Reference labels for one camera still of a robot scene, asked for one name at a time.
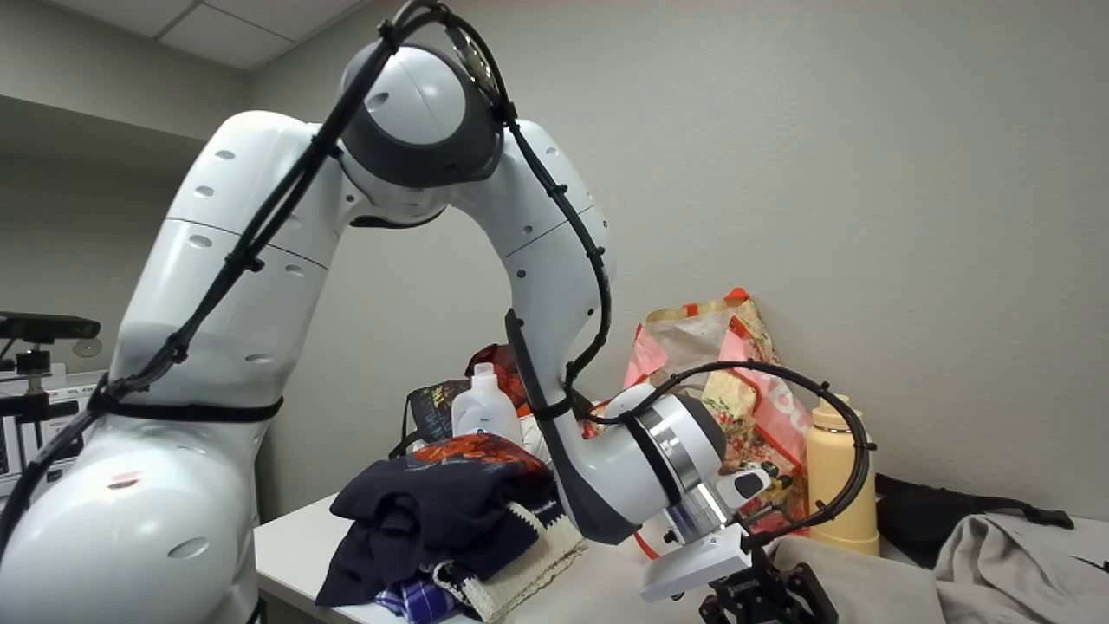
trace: wire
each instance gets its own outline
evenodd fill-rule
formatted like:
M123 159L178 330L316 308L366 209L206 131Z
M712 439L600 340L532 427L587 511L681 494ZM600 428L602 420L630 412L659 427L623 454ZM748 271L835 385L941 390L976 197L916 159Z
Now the wire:
M532 140L524 139L519 125L518 125L518 102L509 101L509 91L507 91L507 79L497 64L497 54L491 49L487 43L487 36L459 12L445 12L445 27L451 33L451 27L466 30L477 52L487 54L490 61L490 73L491 73L491 84L497 84L497 114L502 117L502 125L514 131L532 172L537 176L537 184L548 190L548 197L557 203L557 212L566 216L566 223L577 229L581 248L587 248L587 261L588 261L588 271L592 271L592 279L595 279L595 296L600 296L600 321L595 321L595 332L592 340L587 342L587 348L579 355L569 360L566 366L566 396L573 396L573 385L579 380L579 374L592 365L592 355L602 348L606 337L610 337L610 325L613 325L613 295L610 295L610 279L606 279L606 271L602 271L602 246L595 246L595 239L588 234L579 209L566 197L566 184L557 184L550 176L550 169L541 164L541 156L532 147Z
M139 366L139 374L101 380L86 412L75 416L16 478L12 500L0 511L0 554L31 506L36 486L50 472L50 464L75 439L86 427L93 427L109 410L119 405L132 390L148 390L165 369L186 360L186 347L200 321L217 308L217 301L237 288L247 271L260 271L260 253L297 209L301 192L313 186L321 164L332 156L341 131L363 102L366 91L379 84L386 61L397 54L413 30L439 19L445 8L436 0L410 0L393 19L382 24L390 30L390 43L375 43L366 61L353 73L327 120L319 125L309 147L294 159L294 167L274 184L268 199L254 212L249 226L242 229L237 248L224 256L223 271L211 277L208 290L200 295L197 308L186 314L182 330L165 337L165 342Z
M712 360L712 365L700 365L700 366L685 366L674 377L665 377L647 397L641 397L636 410L613 416L613 420L638 420L641 412L647 412L662 396L668 396L674 388L681 388L685 377L697 377L697 374L708 374L708 369L736 369L736 366L748 366L748 369L764 369L764 374L775 374L789 385L800 385L808 388L810 396L824 397L846 422L846 428L854 432L854 447L856 447L856 459L854 459L854 472L846 478L846 486L823 506L815 509L810 516L805 520L789 520L788 528L779 531L770 531L770 535L752 535L755 545L770 545L782 535L793 535L793 531L805 531L805 528L818 528L818 524L830 524L833 516L846 511L846 506L864 491L868 486L868 476L870 476L870 439L868 439L868 428L864 428L864 420L856 416L854 405L846 405L830 385L818 385L789 366L779 366L779 365L766 365L766 360Z

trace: table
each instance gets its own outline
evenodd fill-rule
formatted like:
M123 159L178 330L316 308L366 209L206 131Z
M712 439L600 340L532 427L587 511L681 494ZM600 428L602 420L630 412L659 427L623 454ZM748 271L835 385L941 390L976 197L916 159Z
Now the table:
M351 520L328 511L332 494L316 500L287 516L260 524L254 531L260 589L297 606L327 624L402 624L386 606L341 606L319 610L313 604L336 545ZM647 621L647 624L690 624L708 589L682 598L646 604L638 595L646 559L630 541L606 548L587 545L577 560L537 595L532 595L509 621L518 624L561 624L561 621Z

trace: wall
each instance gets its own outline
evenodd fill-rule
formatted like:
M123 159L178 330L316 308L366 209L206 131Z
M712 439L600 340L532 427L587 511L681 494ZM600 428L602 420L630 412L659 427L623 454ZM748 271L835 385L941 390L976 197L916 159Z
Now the wall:
M50 3L0 0L0 95L208 139L247 102L247 79Z
M1109 516L1109 3L459 3L602 197L616 388L636 321L748 288L782 360L868 410L879 466ZM254 102L321 114L342 24ZM473 226L353 233L274 428L276 509L398 435L410 388L500 337Z
M3 153L0 308L97 317L93 342L64 340L51 360L103 369L165 199L160 176Z

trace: robotic arm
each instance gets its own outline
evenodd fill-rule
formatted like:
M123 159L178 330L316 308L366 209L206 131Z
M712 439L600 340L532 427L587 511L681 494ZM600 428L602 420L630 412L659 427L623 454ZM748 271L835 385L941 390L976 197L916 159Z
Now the robotic arm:
M429 19L462 61L402 43ZM254 456L336 243L351 223L410 229L449 203L507 266L507 332L579 531L616 545L665 509L685 548L651 567L647 598L748 567L700 405L630 388L610 405L623 427L579 435L569 396L606 332L606 223L557 140L518 120L483 36L416 0L353 54L321 125L249 110L211 136L75 422L86 451L36 506L50 456L28 466L3 509L0 621L249 621ZM600 340L569 365L592 314Z

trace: gray fabric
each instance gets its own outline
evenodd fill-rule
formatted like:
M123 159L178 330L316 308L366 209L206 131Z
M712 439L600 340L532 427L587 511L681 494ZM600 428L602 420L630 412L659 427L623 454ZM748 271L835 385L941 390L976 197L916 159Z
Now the gray fabric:
M796 560L815 567L842 624L942 624L929 567L782 536L774 548L774 563L788 572Z
M1109 559L1109 528L1075 531L1015 516L966 516L942 545L935 589L948 621L1109 621L1109 575L1090 560Z
M1109 524L1075 531L966 516L935 567L782 536L775 567L808 560L842 624L1109 624Z

